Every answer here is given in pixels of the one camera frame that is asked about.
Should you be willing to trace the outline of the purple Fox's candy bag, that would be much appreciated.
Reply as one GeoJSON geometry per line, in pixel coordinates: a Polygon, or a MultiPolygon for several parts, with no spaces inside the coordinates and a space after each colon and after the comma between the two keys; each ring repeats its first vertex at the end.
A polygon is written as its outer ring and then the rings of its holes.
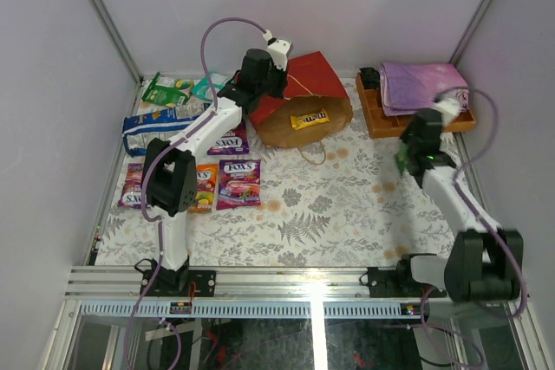
{"type": "Polygon", "coordinates": [[[129,163],[118,206],[140,209],[143,164],[129,163]]]}

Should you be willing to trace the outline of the orange Fox's candy bag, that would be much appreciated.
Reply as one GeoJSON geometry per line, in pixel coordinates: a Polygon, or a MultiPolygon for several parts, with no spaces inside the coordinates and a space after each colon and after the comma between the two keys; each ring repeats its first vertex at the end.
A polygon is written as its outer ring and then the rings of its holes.
{"type": "Polygon", "coordinates": [[[189,212],[211,212],[215,199],[219,166],[204,164],[197,166],[197,193],[189,212]]]}

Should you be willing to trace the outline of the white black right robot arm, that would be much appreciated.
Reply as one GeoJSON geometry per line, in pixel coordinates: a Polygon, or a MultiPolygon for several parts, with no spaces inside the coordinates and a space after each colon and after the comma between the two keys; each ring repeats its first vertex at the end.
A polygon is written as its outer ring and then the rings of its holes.
{"type": "Polygon", "coordinates": [[[418,111],[401,135],[395,162],[432,199],[454,233],[454,244],[448,258],[403,256],[405,269],[395,274],[395,285],[412,296],[429,284],[455,302],[514,300],[524,288],[523,238],[503,229],[460,181],[454,160],[441,150],[442,132],[440,110],[418,111]]]}

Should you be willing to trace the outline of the red brown paper bag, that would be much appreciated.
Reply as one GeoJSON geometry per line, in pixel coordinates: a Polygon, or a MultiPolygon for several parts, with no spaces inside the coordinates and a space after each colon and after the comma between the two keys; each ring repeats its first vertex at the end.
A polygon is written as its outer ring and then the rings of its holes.
{"type": "Polygon", "coordinates": [[[287,87],[283,99],[265,96],[258,109],[249,116],[262,149],[268,151],[296,149],[300,153],[308,145],[318,144],[323,159],[305,161],[319,166],[329,153],[323,139],[341,132],[353,118],[350,98],[338,75],[320,51],[295,57],[289,61],[287,87]],[[290,117],[325,109],[330,121],[301,130],[291,127],[290,117]]]}

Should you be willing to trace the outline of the green Fox's candy bag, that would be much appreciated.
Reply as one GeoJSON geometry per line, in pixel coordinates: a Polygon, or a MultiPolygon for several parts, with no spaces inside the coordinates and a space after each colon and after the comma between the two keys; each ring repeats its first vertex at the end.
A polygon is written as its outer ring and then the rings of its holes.
{"type": "Polygon", "coordinates": [[[174,79],[157,72],[147,84],[141,100],[163,107],[179,107],[187,104],[194,81],[174,79]]]}

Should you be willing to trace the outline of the teal green snack packet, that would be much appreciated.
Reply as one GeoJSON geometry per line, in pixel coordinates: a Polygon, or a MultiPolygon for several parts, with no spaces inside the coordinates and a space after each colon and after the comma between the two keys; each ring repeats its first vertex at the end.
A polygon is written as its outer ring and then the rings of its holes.
{"type": "Polygon", "coordinates": [[[212,101],[214,93],[217,93],[229,80],[226,75],[211,72],[210,78],[203,78],[196,82],[191,89],[191,94],[203,101],[212,101]]]}

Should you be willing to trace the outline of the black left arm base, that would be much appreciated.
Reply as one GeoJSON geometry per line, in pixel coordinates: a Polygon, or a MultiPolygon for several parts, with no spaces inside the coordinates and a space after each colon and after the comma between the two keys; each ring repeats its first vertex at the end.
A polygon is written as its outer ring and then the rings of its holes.
{"type": "Polygon", "coordinates": [[[142,275],[140,292],[146,292],[146,296],[214,297],[217,272],[190,269],[188,260],[179,269],[171,270],[159,266],[154,259],[141,259],[134,269],[142,275]]]}

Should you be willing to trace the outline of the red Fox's candy bag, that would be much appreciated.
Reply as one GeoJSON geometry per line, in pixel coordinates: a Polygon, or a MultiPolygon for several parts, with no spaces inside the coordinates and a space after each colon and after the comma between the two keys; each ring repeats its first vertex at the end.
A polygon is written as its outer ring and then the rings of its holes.
{"type": "Polygon", "coordinates": [[[218,211],[261,204],[261,161],[222,159],[219,162],[218,211]]]}

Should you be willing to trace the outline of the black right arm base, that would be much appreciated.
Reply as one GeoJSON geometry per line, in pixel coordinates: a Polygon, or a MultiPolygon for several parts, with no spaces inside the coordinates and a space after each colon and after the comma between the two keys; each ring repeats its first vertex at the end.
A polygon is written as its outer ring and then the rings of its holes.
{"type": "Polygon", "coordinates": [[[443,287],[446,260],[432,253],[402,255],[392,268],[368,267],[359,283],[369,289],[371,298],[421,298],[434,287],[430,298],[447,298],[443,287]]]}

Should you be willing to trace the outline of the blue white snack packet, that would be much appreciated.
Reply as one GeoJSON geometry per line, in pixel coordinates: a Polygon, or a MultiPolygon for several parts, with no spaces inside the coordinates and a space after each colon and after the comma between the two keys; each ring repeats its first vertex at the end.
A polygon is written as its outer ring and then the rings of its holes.
{"type": "Polygon", "coordinates": [[[152,139],[168,140],[189,127],[209,106],[210,103],[202,101],[199,105],[168,107],[126,118],[122,126],[126,153],[130,157],[145,156],[152,139]]]}

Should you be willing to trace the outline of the yellow snack packet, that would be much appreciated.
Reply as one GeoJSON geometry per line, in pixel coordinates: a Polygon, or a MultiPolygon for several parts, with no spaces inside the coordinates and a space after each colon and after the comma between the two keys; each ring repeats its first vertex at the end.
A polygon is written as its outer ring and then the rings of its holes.
{"type": "Polygon", "coordinates": [[[329,121],[330,117],[325,109],[311,114],[290,117],[291,127],[296,131],[318,124],[328,123],[329,121]]]}

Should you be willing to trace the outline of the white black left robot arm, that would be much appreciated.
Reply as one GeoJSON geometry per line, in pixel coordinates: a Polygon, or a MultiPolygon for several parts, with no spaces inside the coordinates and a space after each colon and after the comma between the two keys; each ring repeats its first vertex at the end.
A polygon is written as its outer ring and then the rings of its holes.
{"type": "Polygon", "coordinates": [[[266,49],[248,49],[240,70],[213,95],[204,113],[171,139],[151,140],[147,146],[140,209],[157,224],[158,264],[165,269],[160,286],[169,295],[184,294],[190,284],[180,268],[188,260],[185,222],[198,190],[197,159],[253,113],[264,96],[284,97],[291,50],[283,39],[266,49]]]}

